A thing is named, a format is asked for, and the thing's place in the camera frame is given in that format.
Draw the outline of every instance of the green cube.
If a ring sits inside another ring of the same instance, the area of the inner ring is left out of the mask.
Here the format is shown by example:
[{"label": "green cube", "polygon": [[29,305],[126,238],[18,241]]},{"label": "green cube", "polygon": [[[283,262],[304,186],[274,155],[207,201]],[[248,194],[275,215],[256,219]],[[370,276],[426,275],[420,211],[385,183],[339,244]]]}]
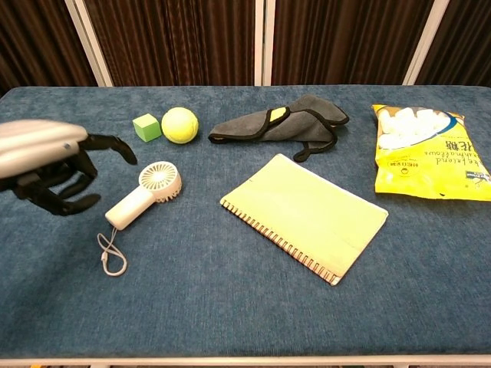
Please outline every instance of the green cube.
[{"label": "green cube", "polygon": [[149,113],[133,119],[133,126],[139,138],[144,142],[150,142],[162,135],[159,122]]}]

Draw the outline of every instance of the microfiber towel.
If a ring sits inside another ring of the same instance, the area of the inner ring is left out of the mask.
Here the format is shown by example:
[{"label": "microfiber towel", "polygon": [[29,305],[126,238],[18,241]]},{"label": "microfiber towel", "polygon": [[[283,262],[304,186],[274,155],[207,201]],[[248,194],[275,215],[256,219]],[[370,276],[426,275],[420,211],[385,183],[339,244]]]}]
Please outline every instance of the microfiber towel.
[{"label": "microfiber towel", "polygon": [[293,156],[293,160],[299,163],[312,153],[332,148],[338,141],[334,128],[348,121],[348,115],[331,101],[306,94],[284,107],[254,112],[220,123],[212,129],[208,138],[212,143],[302,142],[303,149]]}]

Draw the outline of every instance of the tennis ball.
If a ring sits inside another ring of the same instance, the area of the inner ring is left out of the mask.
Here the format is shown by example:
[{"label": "tennis ball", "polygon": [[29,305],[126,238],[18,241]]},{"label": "tennis ball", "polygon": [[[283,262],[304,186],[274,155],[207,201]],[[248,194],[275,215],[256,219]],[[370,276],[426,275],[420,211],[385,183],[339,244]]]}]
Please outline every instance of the tennis ball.
[{"label": "tennis ball", "polygon": [[163,135],[174,143],[190,142],[197,135],[198,128],[196,115],[184,107],[173,107],[162,117]]}]

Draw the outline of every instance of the white strap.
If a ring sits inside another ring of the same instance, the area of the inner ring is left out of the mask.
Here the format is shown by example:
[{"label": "white strap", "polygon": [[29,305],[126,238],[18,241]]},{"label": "white strap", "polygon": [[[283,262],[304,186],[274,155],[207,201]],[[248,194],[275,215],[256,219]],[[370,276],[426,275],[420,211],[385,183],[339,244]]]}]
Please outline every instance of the white strap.
[{"label": "white strap", "polygon": [[[108,274],[109,276],[120,276],[120,275],[122,275],[126,271],[126,267],[128,265],[128,262],[127,262],[126,258],[124,257],[123,253],[118,248],[116,248],[116,245],[113,244],[114,238],[116,237],[116,233],[117,233],[117,229],[113,228],[113,232],[111,234],[110,241],[108,241],[107,238],[103,234],[101,234],[101,233],[97,234],[97,241],[99,242],[99,246],[103,249],[103,252],[101,255],[102,267],[104,269],[104,272],[106,272],[106,274]],[[102,241],[104,241],[107,244],[107,246],[104,246],[102,244],[101,239],[102,239]],[[111,253],[112,255],[115,255],[115,256],[117,256],[123,260],[123,267],[121,267],[121,269],[118,272],[109,272],[107,270],[107,254],[108,253]]]}]

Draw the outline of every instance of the robotic arm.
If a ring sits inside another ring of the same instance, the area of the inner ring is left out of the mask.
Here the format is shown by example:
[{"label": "robotic arm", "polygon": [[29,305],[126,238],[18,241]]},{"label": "robotic arm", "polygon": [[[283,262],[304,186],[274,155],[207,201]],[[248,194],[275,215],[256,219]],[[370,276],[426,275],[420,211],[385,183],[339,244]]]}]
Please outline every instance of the robotic arm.
[{"label": "robotic arm", "polygon": [[[53,215],[83,212],[101,198],[90,194],[70,202],[97,177],[88,150],[118,152],[137,164],[131,148],[115,136],[89,134],[82,126],[52,120],[16,120],[0,124],[0,192],[11,190]],[[80,172],[77,181],[58,194],[50,187],[68,181]]]}]

